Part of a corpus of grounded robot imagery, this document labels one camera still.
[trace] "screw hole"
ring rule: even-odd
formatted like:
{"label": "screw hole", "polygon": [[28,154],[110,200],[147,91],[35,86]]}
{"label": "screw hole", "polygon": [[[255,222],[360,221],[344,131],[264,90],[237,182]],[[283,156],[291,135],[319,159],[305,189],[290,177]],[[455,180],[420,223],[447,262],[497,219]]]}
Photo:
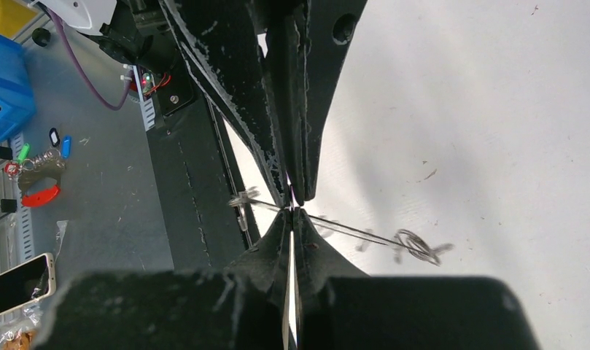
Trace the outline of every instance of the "screw hole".
{"label": "screw hole", "polygon": [[340,17],[333,26],[333,41],[337,45],[346,45],[352,40],[357,18],[350,13]]}

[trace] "gray table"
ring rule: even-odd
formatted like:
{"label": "gray table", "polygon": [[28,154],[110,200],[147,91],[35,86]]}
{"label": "gray table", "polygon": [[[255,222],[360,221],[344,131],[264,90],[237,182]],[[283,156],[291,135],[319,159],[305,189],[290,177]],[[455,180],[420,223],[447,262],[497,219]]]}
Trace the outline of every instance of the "gray table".
{"label": "gray table", "polygon": [[[32,209],[35,253],[56,253],[56,222],[69,220],[56,263],[59,286],[85,271],[172,269],[139,105],[128,101],[118,112],[100,105],[52,23],[45,28],[53,33],[48,47],[31,40],[23,44],[38,110],[23,135],[32,146],[31,156],[50,146],[51,128],[61,138],[70,135],[73,144],[59,198]],[[72,31],[68,35],[98,91],[111,103],[117,101],[123,67],[91,41]]]}

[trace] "yellow object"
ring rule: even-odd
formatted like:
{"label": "yellow object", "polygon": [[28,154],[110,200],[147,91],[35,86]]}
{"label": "yellow object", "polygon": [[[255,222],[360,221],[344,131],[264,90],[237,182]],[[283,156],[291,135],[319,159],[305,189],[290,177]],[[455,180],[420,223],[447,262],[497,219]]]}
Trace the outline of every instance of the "yellow object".
{"label": "yellow object", "polygon": [[35,12],[13,0],[0,0],[0,34],[11,38],[22,29]]}

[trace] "blue bin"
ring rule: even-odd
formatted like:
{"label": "blue bin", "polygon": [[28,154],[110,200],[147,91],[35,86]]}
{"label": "blue bin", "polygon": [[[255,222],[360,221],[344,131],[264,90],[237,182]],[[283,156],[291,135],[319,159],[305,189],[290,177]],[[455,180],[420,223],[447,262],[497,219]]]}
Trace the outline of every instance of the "blue bin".
{"label": "blue bin", "polygon": [[0,142],[20,131],[36,113],[22,47],[0,35]]}

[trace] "white smartphone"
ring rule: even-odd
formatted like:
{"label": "white smartphone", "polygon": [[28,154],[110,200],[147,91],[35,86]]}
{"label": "white smartphone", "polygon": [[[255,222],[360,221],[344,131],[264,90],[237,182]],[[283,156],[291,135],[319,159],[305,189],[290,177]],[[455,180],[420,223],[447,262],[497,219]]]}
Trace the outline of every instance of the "white smartphone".
{"label": "white smartphone", "polygon": [[0,315],[36,303],[54,291],[54,257],[44,253],[0,274]]}

